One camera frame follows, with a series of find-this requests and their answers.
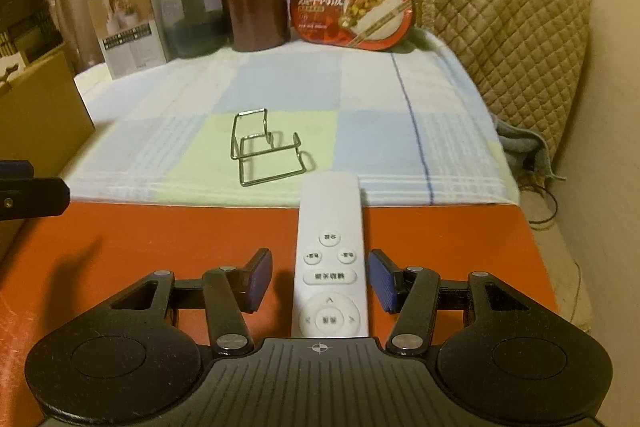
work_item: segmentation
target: crosshair logo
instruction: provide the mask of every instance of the crosshair logo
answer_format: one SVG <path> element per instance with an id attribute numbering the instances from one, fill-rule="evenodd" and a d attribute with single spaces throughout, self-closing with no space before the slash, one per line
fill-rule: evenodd
<path id="1" fill-rule="evenodd" d="M 317 344 L 314 344 L 313 346 L 311 346 L 310 349 L 313 349 L 318 355 L 320 355 L 321 353 L 324 353 L 327 349 L 331 349 L 331 347 L 327 346 L 326 344 L 323 344 L 322 342 L 318 342 Z"/>

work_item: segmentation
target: orange table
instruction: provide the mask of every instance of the orange table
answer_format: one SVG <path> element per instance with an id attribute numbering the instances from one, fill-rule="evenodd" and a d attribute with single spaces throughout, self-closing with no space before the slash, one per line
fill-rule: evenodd
<path id="1" fill-rule="evenodd" d="M 260 247 L 274 272 L 260 311 L 247 315 L 257 341 L 288 336 L 297 209 L 73 203 L 63 216 L 27 224 L 0 265 L 0 426 L 42 418 L 24 381 L 24 360 L 42 336 L 157 269 L 194 279 L 243 265 Z M 422 265 L 443 279 L 489 271 L 546 307 L 556 304 L 524 216 L 516 206 L 366 208 L 365 244 L 398 266 Z M 371 333 L 384 343 L 393 317 L 369 296 Z M 462 327 L 440 312 L 434 341 Z M 180 312 L 180 328 L 208 344 L 204 312 Z"/>

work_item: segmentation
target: glass jar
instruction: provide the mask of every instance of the glass jar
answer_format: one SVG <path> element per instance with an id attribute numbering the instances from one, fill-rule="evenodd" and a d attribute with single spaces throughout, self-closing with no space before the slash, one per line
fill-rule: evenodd
<path id="1" fill-rule="evenodd" d="M 162 0 L 162 23 L 172 53 L 180 58 L 213 53 L 228 37 L 220 0 Z"/>

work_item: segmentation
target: metal screw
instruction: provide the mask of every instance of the metal screw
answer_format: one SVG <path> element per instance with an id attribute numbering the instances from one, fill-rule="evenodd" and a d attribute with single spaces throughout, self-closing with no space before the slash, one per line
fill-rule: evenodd
<path id="1" fill-rule="evenodd" d="M 240 349 L 241 347 L 246 346 L 248 343 L 249 340 L 244 335 L 238 335 L 237 333 L 227 333 L 226 335 L 218 337 L 218 339 L 216 340 L 216 344 L 218 344 L 222 349 L 226 349 L 227 351 Z"/>
<path id="2" fill-rule="evenodd" d="M 409 349 L 418 349 L 422 345 L 422 339 L 412 333 L 403 333 L 402 335 L 394 336 L 391 339 L 391 343 L 399 349 L 408 351 Z"/>

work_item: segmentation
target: bed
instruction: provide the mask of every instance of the bed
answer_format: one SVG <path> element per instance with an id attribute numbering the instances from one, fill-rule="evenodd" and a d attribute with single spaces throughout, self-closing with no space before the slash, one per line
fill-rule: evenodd
<path id="1" fill-rule="evenodd" d="M 257 108 L 267 108 L 278 144 L 299 135 L 307 169 L 355 172 L 370 206 L 518 201 L 474 84 L 428 32 L 388 53 L 295 40 L 115 81 L 97 66 L 76 84 L 97 129 L 63 173 L 76 201 L 297 206 L 300 176 L 239 183 L 234 117 Z M 238 137 L 261 130 L 255 116 Z M 248 175 L 296 169 L 292 150 L 270 156 L 248 160 Z"/>

